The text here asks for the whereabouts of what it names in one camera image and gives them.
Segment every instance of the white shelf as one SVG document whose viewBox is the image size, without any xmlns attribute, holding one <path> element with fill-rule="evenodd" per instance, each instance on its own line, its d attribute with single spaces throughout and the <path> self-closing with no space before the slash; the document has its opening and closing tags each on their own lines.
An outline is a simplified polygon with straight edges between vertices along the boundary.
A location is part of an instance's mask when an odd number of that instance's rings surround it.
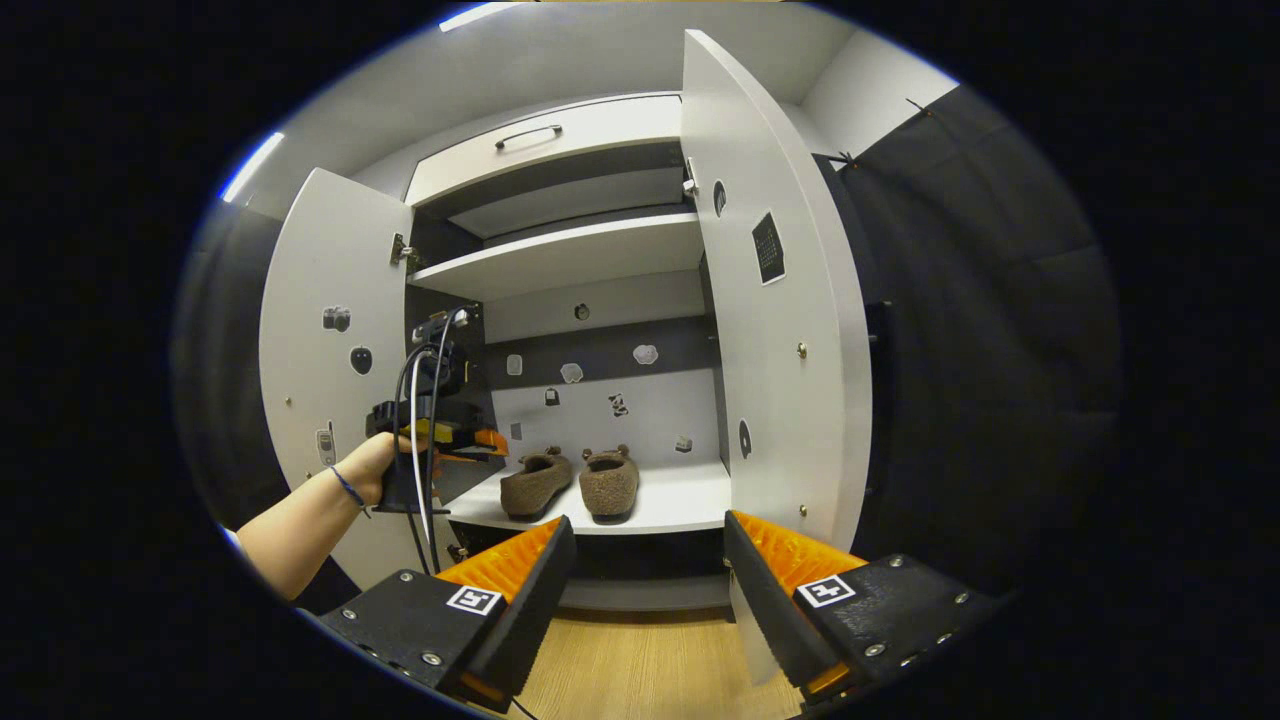
<svg viewBox="0 0 1280 720">
<path fill-rule="evenodd" d="M 631 516 L 620 524 L 602 525 L 582 505 L 582 491 L 573 482 L 557 496 L 536 523 L 516 523 L 502 511 L 499 480 L 518 471 L 518 466 L 495 473 L 479 486 L 462 493 L 445 507 L 445 515 L 458 523 L 527 530 L 561 515 L 573 523 L 580 536 L 643 536 L 708 530 L 724 527 L 728 510 L 728 473 L 721 462 L 684 468 L 640 469 L 640 486 Z"/>
<path fill-rule="evenodd" d="M 417 272 L 408 284 L 488 302 L 564 286 L 694 270 L 696 213 L 632 218 L 553 232 Z"/>
</svg>

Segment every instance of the brown slipper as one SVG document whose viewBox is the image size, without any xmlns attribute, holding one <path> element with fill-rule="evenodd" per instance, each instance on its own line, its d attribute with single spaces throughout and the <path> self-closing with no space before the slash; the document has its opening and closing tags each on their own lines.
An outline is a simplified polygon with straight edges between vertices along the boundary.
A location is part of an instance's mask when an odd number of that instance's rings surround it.
<svg viewBox="0 0 1280 720">
<path fill-rule="evenodd" d="M 582 488 L 582 503 L 591 515 L 625 515 L 631 511 L 640 486 L 640 470 L 628 455 L 625 445 L 616 451 L 582 451 L 586 469 L 579 475 L 579 486 Z"/>
<path fill-rule="evenodd" d="M 502 510 L 512 519 L 540 516 L 552 497 L 573 482 L 573 468 L 554 446 L 520 461 L 525 469 L 500 480 Z"/>
</svg>

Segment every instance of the hand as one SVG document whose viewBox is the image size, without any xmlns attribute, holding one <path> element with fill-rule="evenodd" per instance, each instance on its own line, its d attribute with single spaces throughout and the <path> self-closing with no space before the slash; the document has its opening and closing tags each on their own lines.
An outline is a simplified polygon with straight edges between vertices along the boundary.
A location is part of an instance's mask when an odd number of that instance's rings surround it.
<svg viewBox="0 0 1280 720">
<path fill-rule="evenodd" d="M 417 448 L 426 447 L 425 433 L 419 433 Z M 352 450 L 338 461 L 338 471 L 351 483 L 366 505 L 378 505 L 383 500 L 383 473 L 396 459 L 393 439 L 398 439 L 401 452 L 412 452 L 407 437 L 393 438 L 392 433 L 378 433 Z"/>
</svg>

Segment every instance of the wall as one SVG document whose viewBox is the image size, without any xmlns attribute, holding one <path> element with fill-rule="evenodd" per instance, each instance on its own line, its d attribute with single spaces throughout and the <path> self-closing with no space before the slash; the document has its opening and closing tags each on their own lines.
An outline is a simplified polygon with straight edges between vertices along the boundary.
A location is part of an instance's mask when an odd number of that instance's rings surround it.
<svg viewBox="0 0 1280 720">
<path fill-rule="evenodd" d="M 956 87 L 941 70 L 868 31 L 849 38 L 800 108 L 817 132 L 854 156 Z"/>
</svg>

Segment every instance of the wooden floor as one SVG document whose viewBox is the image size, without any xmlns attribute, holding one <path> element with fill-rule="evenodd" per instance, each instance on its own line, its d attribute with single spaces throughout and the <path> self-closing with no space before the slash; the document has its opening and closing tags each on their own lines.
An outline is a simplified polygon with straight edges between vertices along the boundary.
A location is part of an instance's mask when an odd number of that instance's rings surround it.
<svg viewBox="0 0 1280 720">
<path fill-rule="evenodd" d="M 782 673 L 753 687 L 723 611 L 585 612 L 552 620 L 521 705 L 539 720 L 777 720 L 800 712 Z M 525 717 L 511 706 L 506 717 Z"/>
</svg>

